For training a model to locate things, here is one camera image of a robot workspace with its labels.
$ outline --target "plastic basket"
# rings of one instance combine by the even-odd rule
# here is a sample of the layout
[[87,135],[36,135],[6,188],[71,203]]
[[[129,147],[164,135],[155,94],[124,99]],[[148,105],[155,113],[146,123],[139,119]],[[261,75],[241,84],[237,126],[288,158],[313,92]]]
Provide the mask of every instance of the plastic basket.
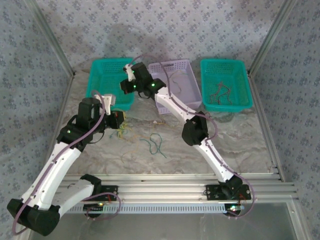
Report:
[[235,113],[252,107],[246,67],[242,61],[211,58],[203,59],[200,65],[206,110]]
[[[170,90],[184,104],[191,109],[197,109],[202,103],[197,80],[188,59],[162,62],[170,78]],[[148,66],[149,73],[154,79],[160,79],[167,84],[167,77],[159,63]],[[170,111],[158,102],[155,102],[159,114],[168,114]]]
[[115,105],[111,109],[128,111],[134,103],[134,94],[124,94],[120,88],[120,82],[127,79],[127,74],[123,71],[126,64],[132,58],[104,58],[94,60],[91,65],[88,86],[85,96],[91,97],[91,91],[97,90],[100,94],[115,95]]

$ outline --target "purple basket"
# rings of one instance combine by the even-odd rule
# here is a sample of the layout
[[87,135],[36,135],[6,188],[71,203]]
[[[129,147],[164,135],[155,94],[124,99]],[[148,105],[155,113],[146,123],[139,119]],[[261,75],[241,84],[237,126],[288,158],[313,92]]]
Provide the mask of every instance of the purple basket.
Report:
[[[162,62],[170,77],[171,92],[191,109],[197,109],[202,103],[197,80],[188,59]],[[154,79],[160,79],[167,84],[167,77],[159,63],[151,63],[148,70]],[[159,114],[168,114],[170,111],[155,102]]]

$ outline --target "marble-patterned surface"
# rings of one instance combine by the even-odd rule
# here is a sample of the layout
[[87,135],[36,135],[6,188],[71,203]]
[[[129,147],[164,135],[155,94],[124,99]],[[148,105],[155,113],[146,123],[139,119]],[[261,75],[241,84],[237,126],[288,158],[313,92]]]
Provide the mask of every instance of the marble-patterned surface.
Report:
[[[89,74],[77,72],[73,80],[64,112],[63,126],[78,111],[85,96]],[[136,97],[126,113],[127,131],[122,138],[115,130],[107,129],[96,144],[87,145],[81,156],[69,169],[69,174],[210,174],[206,160],[181,138],[183,124],[171,114],[159,115],[151,99]],[[213,144],[225,161],[239,173],[270,173],[272,163],[255,113],[248,109],[234,115],[211,113],[218,126]],[[214,127],[208,124],[209,133]],[[140,139],[151,133],[162,137],[160,153],[150,154],[149,145]],[[156,135],[153,139],[160,143]]]

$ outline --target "teal plastic basket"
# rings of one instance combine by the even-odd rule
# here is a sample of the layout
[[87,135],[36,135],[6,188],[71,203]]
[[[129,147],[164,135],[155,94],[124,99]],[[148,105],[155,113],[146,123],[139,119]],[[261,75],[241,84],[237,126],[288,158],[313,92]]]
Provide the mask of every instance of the teal plastic basket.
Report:
[[240,112],[253,105],[245,64],[240,60],[201,61],[202,101],[205,109]]
[[91,91],[97,90],[100,94],[115,95],[115,105],[111,109],[128,111],[134,103],[134,94],[124,94],[120,82],[128,76],[123,68],[132,58],[104,58],[94,60],[91,65],[90,77],[85,96],[91,97]]

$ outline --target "gray floral wallpaper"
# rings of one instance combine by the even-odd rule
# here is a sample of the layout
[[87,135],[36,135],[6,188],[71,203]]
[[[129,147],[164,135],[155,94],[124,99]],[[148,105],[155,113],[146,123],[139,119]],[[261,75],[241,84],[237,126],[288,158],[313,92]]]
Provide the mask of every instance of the gray floral wallpaper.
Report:
[[243,60],[249,68],[283,0],[37,0],[76,70],[95,58]]
[[256,84],[282,167],[320,239],[320,2],[298,0]]
[[1,0],[0,9],[0,240],[7,240],[7,204],[40,172],[68,77],[23,0]]

